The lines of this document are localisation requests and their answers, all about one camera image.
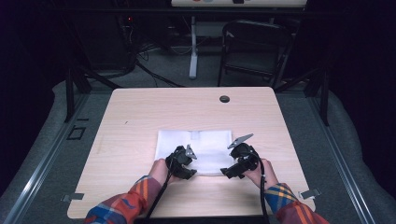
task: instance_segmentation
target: hand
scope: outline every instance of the hand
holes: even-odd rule
[[[271,188],[273,185],[279,183],[277,181],[274,168],[270,161],[266,159],[262,159],[262,164],[264,165],[264,173],[265,173],[265,181],[264,190]],[[259,188],[262,180],[262,168],[260,164],[258,164],[257,168],[254,171],[247,170],[243,173],[243,175],[247,176],[253,183]]]
[[[156,160],[152,164],[151,170],[149,171],[148,175],[156,179],[161,184],[161,186],[163,186],[163,183],[165,183],[166,180],[166,176],[168,175],[168,167],[166,166],[165,160],[164,159]],[[177,180],[179,180],[179,178],[171,176],[168,184]]]

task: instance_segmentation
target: floor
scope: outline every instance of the floor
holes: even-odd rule
[[[174,47],[173,51],[153,49],[138,58],[151,72],[186,87],[216,87],[219,48],[199,47],[198,76],[189,79],[189,48]],[[111,72],[101,72],[108,76]],[[110,79],[125,88],[170,88],[136,67],[131,73]],[[80,94],[75,89],[76,113],[68,122],[66,116],[65,85],[53,88],[55,102],[48,120],[37,137],[20,171],[0,200],[1,219],[6,223],[80,223],[67,217],[69,203],[64,195],[73,193],[96,131],[105,112],[111,89],[89,79],[93,90]],[[230,74],[225,86],[265,86],[262,79]],[[318,117],[318,99],[305,98],[302,87],[276,95],[287,123],[310,188],[319,188],[322,195],[315,199],[317,212],[331,223],[381,223],[392,219],[394,200],[375,184],[361,161],[359,138],[347,113],[331,94],[330,126]],[[79,139],[70,135],[74,128],[83,128]],[[381,197],[370,196],[370,190]],[[378,200],[384,203],[378,208]],[[178,223],[246,223],[256,217],[208,217],[178,219]],[[174,219],[156,219],[153,223],[173,223]]]

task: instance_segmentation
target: plaid sleeve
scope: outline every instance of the plaid sleeve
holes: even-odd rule
[[[329,223],[307,205],[300,203],[287,184],[272,186],[265,191],[264,196],[280,223]]]
[[[109,198],[91,209],[84,223],[133,223],[154,202],[161,187],[157,180],[145,175],[128,193]]]

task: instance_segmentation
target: white cloth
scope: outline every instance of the white cloth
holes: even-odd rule
[[[187,148],[190,144],[197,160],[187,169],[197,170],[196,175],[223,175],[220,168],[228,168],[234,164],[231,150],[231,131],[175,131],[159,130],[155,160],[166,158],[178,146]]]

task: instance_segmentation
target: wooden table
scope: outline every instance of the wooden table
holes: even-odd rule
[[[222,103],[222,95],[230,97]],[[232,130],[272,162],[279,181],[297,195],[308,190],[288,129],[270,88],[118,89],[78,182],[82,200],[67,215],[83,218],[101,201],[129,190],[154,161],[159,130]],[[195,176],[168,186],[152,217],[261,215],[259,189],[247,178]],[[313,210],[313,200],[303,200]]]

